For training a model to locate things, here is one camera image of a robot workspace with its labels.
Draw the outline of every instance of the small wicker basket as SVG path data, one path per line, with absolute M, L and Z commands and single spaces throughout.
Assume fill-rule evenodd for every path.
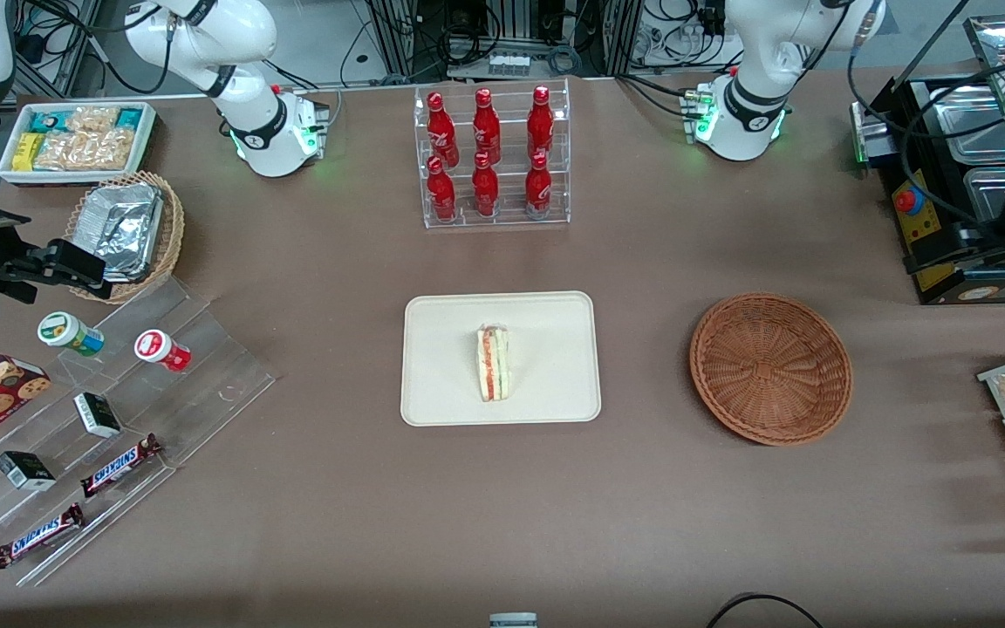
M 779 294 L 716 303 L 692 335 L 689 370 L 716 417 L 765 445 L 821 438 L 852 397 L 840 338 L 820 315 Z
M 165 194 L 165 204 L 162 208 L 162 223 L 157 228 L 157 243 L 155 247 L 155 257 L 153 257 L 150 274 L 143 281 L 137 283 L 115 283 L 111 290 L 111 298 L 100 299 L 86 293 L 79 288 L 71 288 L 72 294 L 89 300 L 103 300 L 104 302 L 119 303 L 127 302 L 129 298 L 140 293 L 150 283 L 165 277 L 176 266 L 176 258 L 181 254 L 181 238 L 184 236 L 184 210 L 181 207 L 181 199 L 176 198 L 173 188 L 160 176 L 152 172 L 135 172 L 132 175 L 117 176 L 108 182 L 102 182 L 97 188 L 113 186 L 129 186 L 131 183 L 150 183 L 156 186 Z M 83 207 L 83 198 L 76 203 L 76 210 L 72 211 L 68 219 L 68 227 L 64 229 L 64 239 L 71 240 L 72 234 L 76 231 L 76 220 L 79 220 L 80 210 Z

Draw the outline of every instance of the red bottle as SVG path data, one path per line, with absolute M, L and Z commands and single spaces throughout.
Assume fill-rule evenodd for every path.
M 491 106 L 491 90 L 475 90 L 475 118 L 471 120 L 475 132 L 475 152 L 485 151 L 491 164 L 502 159 L 502 133 L 499 131 L 499 115 Z
M 553 176 L 546 170 L 548 164 L 545 151 L 538 151 L 531 160 L 533 168 L 526 175 L 526 214 L 534 220 L 544 220 L 550 214 L 550 188 Z
M 494 174 L 490 156 L 485 151 L 475 154 L 471 186 L 475 189 L 475 211 L 483 218 L 494 217 L 499 211 L 499 176 Z
M 429 103 L 429 143 L 433 154 L 444 163 L 444 168 L 455 168 L 459 163 L 459 149 L 455 148 L 455 125 L 444 111 L 444 98 L 438 92 L 426 97 Z
M 438 156 L 430 156 L 426 162 L 429 166 L 429 203 L 432 204 L 436 220 L 451 222 L 455 220 L 455 187 L 452 178 L 444 172 L 444 164 Z
M 544 84 L 534 88 L 534 108 L 526 120 L 526 133 L 530 138 L 527 144 L 530 159 L 534 159 L 538 151 L 550 155 L 553 150 L 553 110 L 550 109 L 550 88 Z

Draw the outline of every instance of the clear acrylic display stand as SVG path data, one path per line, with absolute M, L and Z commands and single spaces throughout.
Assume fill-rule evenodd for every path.
M 530 172 L 530 155 L 526 147 L 526 119 L 534 104 L 534 87 L 545 84 L 550 88 L 550 109 L 553 110 L 553 150 L 550 152 L 548 170 L 553 176 L 550 212 L 543 220 L 526 215 L 526 175 Z M 415 91 L 414 126 L 418 148 L 418 175 L 421 179 L 421 206 L 426 228 L 434 227 L 495 227 L 514 225 L 552 225 L 569 222 L 572 218 L 572 190 L 570 170 L 570 119 L 569 82 L 567 80 L 542 80 L 542 82 L 491 83 L 491 100 L 498 112 L 502 130 L 502 159 L 494 164 L 499 177 L 499 210 L 493 218 L 483 218 L 475 211 L 471 174 L 475 169 L 475 141 L 471 120 L 475 116 L 475 89 L 478 84 L 449 83 Z M 426 180 L 429 171 L 426 160 L 432 154 L 429 144 L 429 108 L 426 95 L 439 91 L 444 96 L 444 109 L 455 124 L 455 144 L 459 149 L 459 164 L 447 171 L 455 184 L 455 220 L 441 222 L 436 219 L 429 202 Z
M 28 419 L 15 416 L 0 426 L 0 453 L 35 453 L 56 477 L 45 492 L 32 492 L 13 487 L 0 472 L 0 546 L 40 528 L 72 501 L 79 501 L 87 520 L 82 530 L 61 534 L 4 570 L 19 587 L 39 585 L 52 575 L 274 383 L 254 356 L 215 322 L 208 303 L 176 278 L 137 294 L 95 327 L 104 333 L 103 351 L 92 358 L 62 351 L 45 369 L 53 387 L 32 403 L 45 405 Z M 183 373 L 136 358 L 133 343 L 148 329 L 165 331 L 191 350 L 192 362 Z M 123 424 L 119 436 L 105 439 L 84 432 L 72 401 L 81 391 L 108 398 Z M 163 452 L 84 500 L 79 480 L 148 433 L 156 434 Z

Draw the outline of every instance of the snickers bar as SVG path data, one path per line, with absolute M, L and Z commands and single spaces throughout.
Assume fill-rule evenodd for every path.
M 15 564 L 15 561 L 20 560 L 26 552 L 30 552 L 37 546 L 48 544 L 53 537 L 72 528 L 83 528 L 83 511 L 79 504 L 68 505 L 68 509 L 64 510 L 61 515 L 13 542 L 13 544 L 0 546 L 0 569 L 10 567 Z
M 154 434 L 136 442 L 135 446 L 123 456 L 108 462 L 107 466 L 96 470 L 91 477 L 80 480 L 80 484 L 83 485 L 83 497 L 91 497 L 104 488 L 115 484 L 124 474 L 131 472 L 131 469 L 141 465 L 148 457 L 160 451 L 161 444 L 157 442 Z

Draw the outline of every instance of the tabletop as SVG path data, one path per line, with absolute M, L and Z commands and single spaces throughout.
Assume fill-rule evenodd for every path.
M 1005 363 L 1005 306 L 917 305 L 841 72 L 810 72 L 750 163 L 621 83 L 570 84 L 571 225 L 485 234 L 423 228 L 412 88 L 348 92 L 327 159 L 278 180 L 208 99 L 153 100 L 148 165 L 187 214 L 176 274 L 281 378 L 43 585 L 0 573 L 0 625 L 702 625 L 740 592 L 826 625 L 1005 625 L 1005 432 L 974 377 Z M 4 184 L 0 207 L 43 243 L 80 194 Z M 533 290 L 592 297 L 602 413 L 404 424 L 407 302 Z M 848 348 L 852 405 L 814 444 L 751 444 L 692 389 L 695 321 L 751 290 Z M 59 287 L 0 302 L 0 354 L 39 365 L 45 313 L 110 310 Z M 757 603 L 731 625 L 752 620 L 801 618 Z

